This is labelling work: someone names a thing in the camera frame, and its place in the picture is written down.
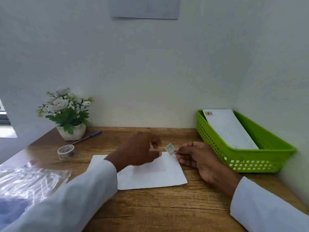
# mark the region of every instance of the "white shirt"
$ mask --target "white shirt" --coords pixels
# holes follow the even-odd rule
[[[97,210],[117,192],[117,171],[98,161],[20,216],[2,232],[80,232]],[[249,232],[309,231],[309,216],[243,177],[237,186],[231,215]]]

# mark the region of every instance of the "plastic bag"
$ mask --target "plastic bag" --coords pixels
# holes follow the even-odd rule
[[[39,169],[29,165],[22,168],[0,165],[0,230],[65,184],[71,173],[71,170]]]

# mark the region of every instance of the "blue pen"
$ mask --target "blue pen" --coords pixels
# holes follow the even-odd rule
[[[81,140],[78,140],[78,141],[76,141],[76,142],[73,142],[71,145],[75,145],[76,143],[79,143],[79,142],[81,142],[81,141],[83,141],[83,140],[86,140],[86,139],[88,139],[88,138],[92,138],[92,137],[97,136],[98,134],[101,134],[101,133],[102,133],[102,130],[97,131],[97,132],[95,132],[95,133],[93,133],[93,134],[90,134],[89,136],[87,136],[87,137],[85,137],[85,138],[82,138]]]

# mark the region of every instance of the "left hand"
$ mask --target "left hand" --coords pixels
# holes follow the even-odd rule
[[[150,163],[162,155],[159,151],[150,151],[150,143],[154,149],[162,145],[160,138],[153,133],[138,132],[105,159],[114,164],[117,172],[129,165]]]

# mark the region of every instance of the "wood grain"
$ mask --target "wood grain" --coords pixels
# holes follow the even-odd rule
[[[150,131],[162,140],[160,150],[169,143],[179,147],[188,141],[201,141],[195,129],[90,127],[87,134],[102,134],[75,145],[76,155],[61,161],[57,149],[70,144],[56,129],[29,145],[18,155],[30,155],[38,166],[71,169],[71,179],[87,170],[93,155],[109,154],[138,131]],[[84,231],[245,231],[229,214],[230,201],[205,183],[196,169],[182,166],[188,183],[182,186],[118,191],[103,205]],[[245,174],[266,190],[297,209],[309,210],[275,175]]]

